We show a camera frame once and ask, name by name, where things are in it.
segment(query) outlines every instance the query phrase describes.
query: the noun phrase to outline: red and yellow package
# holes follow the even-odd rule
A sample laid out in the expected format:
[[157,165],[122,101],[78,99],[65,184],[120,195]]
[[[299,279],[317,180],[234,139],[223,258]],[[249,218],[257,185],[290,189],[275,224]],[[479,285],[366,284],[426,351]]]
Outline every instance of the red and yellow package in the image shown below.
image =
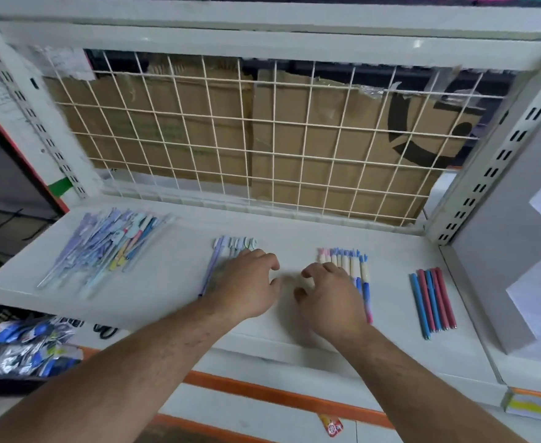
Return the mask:
[[344,425],[338,417],[330,417],[329,415],[324,415],[322,413],[319,413],[318,417],[322,421],[324,429],[326,429],[326,432],[330,437],[335,437],[344,429]]

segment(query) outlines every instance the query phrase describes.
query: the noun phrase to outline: brown cardboard box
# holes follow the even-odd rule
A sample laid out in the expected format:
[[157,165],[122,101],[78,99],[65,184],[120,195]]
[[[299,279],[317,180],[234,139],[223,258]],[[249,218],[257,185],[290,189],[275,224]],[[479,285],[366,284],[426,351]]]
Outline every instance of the brown cardboard box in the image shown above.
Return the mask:
[[[177,75],[204,76],[200,57],[178,56],[174,57],[171,63]],[[89,157],[110,160],[106,162],[108,168],[127,168],[128,164],[132,171],[150,174],[151,167],[155,175],[172,177],[171,168],[173,167],[177,178],[188,179],[196,178],[196,170],[203,171],[199,173],[200,180],[210,182],[221,182],[221,177],[218,175],[220,172],[246,176],[243,149],[245,144],[247,149],[251,149],[252,126],[249,121],[241,121],[237,68],[235,63],[232,66],[229,60],[206,58],[205,69],[208,78],[235,81],[208,81],[213,116],[235,118],[214,119],[215,135],[210,118],[207,87],[203,80],[177,79],[182,112],[209,116],[209,118],[186,116],[186,129],[182,116],[179,115],[181,111],[173,81],[170,78],[155,75],[146,75],[145,84],[139,74],[116,75],[116,82],[111,76],[91,81],[92,90],[98,104],[103,107],[104,115],[97,107],[77,106],[80,115],[72,106],[60,106],[60,108],[73,132],[87,133],[84,122],[90,134],[100,135],[93,136],[96,146],[88,135],[77,134],[76,137]],[[167,57],[155,55],[150,62],[148,73],[171,74]],[[244,75],[241,78],[252,80],[251,77]],[[75,104],[97,106],[88,88],[88,82],[72,78],[63,79],[63,81]],[[71,103],[60,81],[46,78],[45,82],[57,102]],[[244,117],[251,118],[252,84],[242,83],[241,92]],[[129,112],[125,111],[121,96]],[[160,112],[157,114],[157,121],[153,111]],[[237,151],[219,150],[218,156],[215,138],[219,148],[237,149]],[[191,155],[190,148],[181,143],[203,147],[193,148],[193,155]],[[99,168],[105,167],[100,161],[93,160],[93,162]],[[224,176],[223,181],[239,185],[247,183],[245,177]]]
[[[259,71],[259,81],[272,81],[273,73],[269,70]],[[277,82],[309,84],[309,77],[277,72]],[[313,82],[311,102],[309,102],[308,124],[339,126],[346,100],[347,90],[336,90],[326,86],[344,86],[339,82],[319,80]],[[373,141],[369,162],[398,164],[400,155],[406,146],[416,118],[418,117],[426,97],[411,96],[404,98],[399,93],[390,94],[381,116],[378,127],[377,119],[381,110],[382,96],[366,94],[366,87],[353,87],[350,92],[344,127],[362,127],[384,130],[408,131],[406,133],[377,132]],[[309,87],[277,86],[276,88],[276,121],[303,123],[306,122],[309,101]],[[253,149],[272,152],[273,131],[271,123],[256,122],[257,119],[271,120],[273,107],[273,88],[268,84],[256,84],[254,88],[253,108]],[[424,106],[422,117],[415,133],[449,134],[455,123],[460,106],[428,100]],[[477,124],[483,111],[467,108],[459,119],[453,135],[467,136],[472,126]],[[366,130],[342,129],[338,148],[336,140],[337,128],[304,125],[276,124],[274,130],[274,152],[287,154],[275,156],[274,178],[285,182],[274,183],[274,201],[301,206],[320,207],[327,209],[349,211],[352,207],[352,217],[373,219],[372,216],[355,215],[355,213],[377,214],[383,200],[382,193],[360,191],[354,199],[363,163],[373,137],[373,132]],[[426,182],[420,189],[422,181],[427,177],[428,170],[436,154],[443,145],[445,138],[429,137],[414,134],[408,144],[403,165],[413,168],[398,168],[394,166],[367,164],[360,182],[360,188],[366,190],[386,191],[392,193],[428,195],[439,171],[431,171]],[[449,139],[444,145],[444,151],[438,158],[436,167],[445,168],[463,146],[463,139]],[[299,191],[299,179],[303,183],[328,185],[332,163],[320,158],[347,159],[353,162],[336,162],[333,164],[330,188],[313,185],[302,185]],[[270,155],[254,154],[252,158],[252,176],[272,178],[272,157]],[[272,183],[253,179],[252,195],[259,200],[271,200]],[[423,205],[423,198],[418,198],[412,204],[412,196],[388,194],[385,197],[380,215],[415,218]],[[401,220],[379,218],[380,222],[400,225]]]

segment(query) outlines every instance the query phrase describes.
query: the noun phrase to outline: shelf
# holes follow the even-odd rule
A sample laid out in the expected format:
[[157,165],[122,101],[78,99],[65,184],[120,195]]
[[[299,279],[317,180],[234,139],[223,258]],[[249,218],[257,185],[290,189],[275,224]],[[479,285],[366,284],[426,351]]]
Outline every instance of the shelf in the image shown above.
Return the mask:
[[486,353],[498,373],[509,387],[541,392],[541,362],[506,354],[496,337],[494,328],[477,300],[465,270],[452,246],[441,247],[444,259],[453,274],[463,301],[473,320]]
[[[144,253],[129,273],[115,273],[88,300],[77,297],[79,280],[65,286],[35,286],[53,264],[86,211],[111,207],[173,213],[178,219]],[[499,405],[499,384],[441,253],[423,237],[321,223],[212,210],[119,197],[94,198],[73,208],[0,270],[0,303],[134,331],[196,298],[214,238],[253,236],[275,252],[288,276],[283,294],[269,312],[246,320],[224,336],[216,349],[300,367],[357,377],[327,344],[302,328],[292,289],[300,270],[316,258],[317,247],[359,248],[370,256],[375,326],[409,355],[460,391],[482,403]],[[418,268],[443,269],[458,329],[425,341],[420,333],[408,274]]]

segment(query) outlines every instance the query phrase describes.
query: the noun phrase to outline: pile of pens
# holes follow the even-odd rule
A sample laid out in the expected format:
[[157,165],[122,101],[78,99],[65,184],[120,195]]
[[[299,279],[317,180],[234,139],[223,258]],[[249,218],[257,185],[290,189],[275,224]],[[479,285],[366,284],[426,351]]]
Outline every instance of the pile of pens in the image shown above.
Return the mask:
[[457,328],[455,314],[444,284],[440,268],[418,270],[410,274],[422,336],[429,340],[430,333]]
[[171,220],[171,214],[158,218],[152,213],[118,208],[108,213],[86,213],[37,288],[63,283],[72,274],[85,272],[80,296],[88,298],[108,273],[117,268],[128,272]]
[[217,261],[220,257],[223,259],[231,259],[238,256],[238,253],[244,249],[254,250],[258,248],[258,241],[255,238],[248,237],[231,237],[223,235],[215,239],[213,243],[213,254],[209,260],[209,265],[207,266],[207,271],[202,280],[201,290],[198,294],[199,297],[202,297],[207,290],[209,281],[211,280],[211,275],[213,270],[217,265]]
[[367,255],[361,254],[359,250],[344,250],[339,247],[319,249],[319,262],[321,264],[332,262],[339,268],[343,268],[352,279],[359,293],[363,296],[365,305],[365,314],[367,322],[373,323],[371,312],[371,290],[369,282],[369,268],[367,265]]

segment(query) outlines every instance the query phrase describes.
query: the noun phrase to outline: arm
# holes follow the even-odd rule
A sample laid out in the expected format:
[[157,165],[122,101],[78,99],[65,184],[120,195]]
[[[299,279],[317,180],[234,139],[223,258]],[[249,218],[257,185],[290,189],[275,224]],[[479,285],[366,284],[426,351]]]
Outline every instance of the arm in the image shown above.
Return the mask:
[[404,443],[525,443],[368,325],[342,269],[314,263],[302,274],[315,283],[310,294],[295,291],[304,319],[361,375]]
[[130,335],[19,402],[0,443],[132,443],[205,352],[277,299],[272,253],[244,250],[218,289]]

